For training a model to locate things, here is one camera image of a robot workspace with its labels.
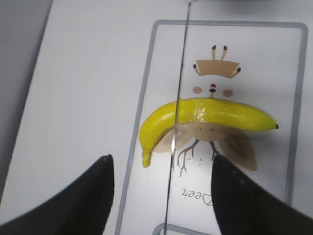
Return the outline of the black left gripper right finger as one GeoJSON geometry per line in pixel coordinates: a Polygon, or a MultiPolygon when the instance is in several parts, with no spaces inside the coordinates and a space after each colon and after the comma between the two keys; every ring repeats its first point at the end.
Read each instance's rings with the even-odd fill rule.
{"type": "Polygon", "coordinates": [[[223,235],[311,235],[312,218],[280,201],[224,156],[213,161],[213,209],[223,235]]]}

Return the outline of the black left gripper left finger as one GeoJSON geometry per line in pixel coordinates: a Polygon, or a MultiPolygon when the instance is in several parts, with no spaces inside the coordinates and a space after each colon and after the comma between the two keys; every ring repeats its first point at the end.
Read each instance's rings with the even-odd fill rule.
{"type": "Polygon", "coordinates": [[[0,226],[2,235],[101,235],[114,198],[112,155],[100,157],[61,192],[0,226]]]}

